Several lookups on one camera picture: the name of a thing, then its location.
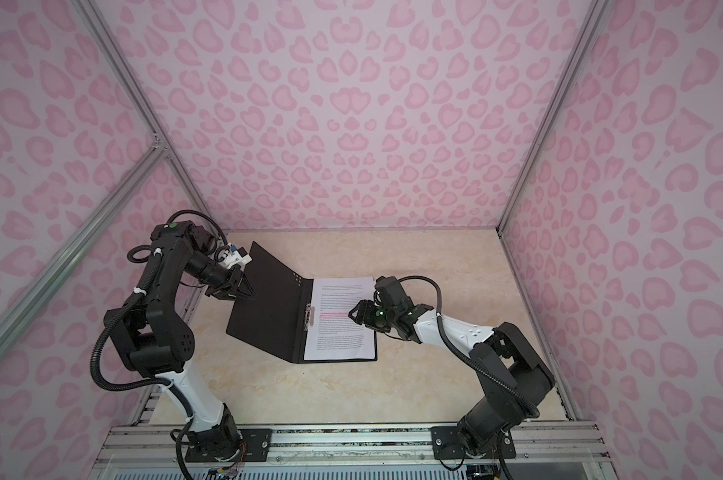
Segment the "blue folder with black inside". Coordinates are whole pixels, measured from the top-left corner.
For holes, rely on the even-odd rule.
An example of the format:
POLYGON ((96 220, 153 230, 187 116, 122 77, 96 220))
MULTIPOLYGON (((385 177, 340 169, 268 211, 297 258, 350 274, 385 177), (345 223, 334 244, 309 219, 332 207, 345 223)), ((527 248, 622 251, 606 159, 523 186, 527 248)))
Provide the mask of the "blue folder with black inside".
POLYGON ((249 255, 244 273, 254 296, 234 302, 226 333, 286 362, 309 364, 303 361, 303 317, 314 279, 299 275, 256 242, 249 255))

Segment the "printed paper sheet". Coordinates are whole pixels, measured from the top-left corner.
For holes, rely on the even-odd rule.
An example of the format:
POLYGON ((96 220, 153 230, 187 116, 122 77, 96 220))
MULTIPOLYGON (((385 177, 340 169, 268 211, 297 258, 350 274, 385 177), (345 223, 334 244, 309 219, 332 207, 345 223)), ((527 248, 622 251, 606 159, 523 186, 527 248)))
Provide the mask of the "printed paper sheet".
POLYGON ((369 328, 356 325, 348 312, 373 296, 373 278, 317 278, 310 304, 315 307, 313 326, 306 332, 303 361, 347 362, 377 360, 377 338, 369 328))

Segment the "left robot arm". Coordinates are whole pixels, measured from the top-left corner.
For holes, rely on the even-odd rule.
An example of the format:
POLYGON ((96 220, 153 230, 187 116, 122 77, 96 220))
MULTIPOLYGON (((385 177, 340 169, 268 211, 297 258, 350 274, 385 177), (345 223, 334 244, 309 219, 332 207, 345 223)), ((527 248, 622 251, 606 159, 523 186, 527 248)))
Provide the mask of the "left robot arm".
POLYGON ((173 433, 177 461, 196 453, 205 460, 242 460, 244 440, 229 408, 216 398, 192 362, 195 337, 176 310, 184 276, 205 295, 223 301, 251 298, 243 268, 249 254, 228 243, 219 226, 205 229, 181 210, 157 225, 147 244, 127 259, 144 269, 135 288, 103 318, 93 345, 89 372, 95 385, 121 392, 159 386, 184 415, 173 433))

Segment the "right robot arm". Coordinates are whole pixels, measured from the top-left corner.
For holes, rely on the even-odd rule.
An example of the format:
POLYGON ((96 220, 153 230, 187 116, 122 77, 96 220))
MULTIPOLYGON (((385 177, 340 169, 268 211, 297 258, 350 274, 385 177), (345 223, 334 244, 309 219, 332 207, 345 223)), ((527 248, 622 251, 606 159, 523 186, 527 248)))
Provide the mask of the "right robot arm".
POLYGON ((377 278, 373 297, 357 302, 348 318, 399 341, 445 348, 477 374, 483 397, 443 441, 444 454, 501 458, 513 444, 511 429, 539 418, 555 387, 553 372, 515 324, 485 327, 446 316, 441 286, 427 276, 377 278))

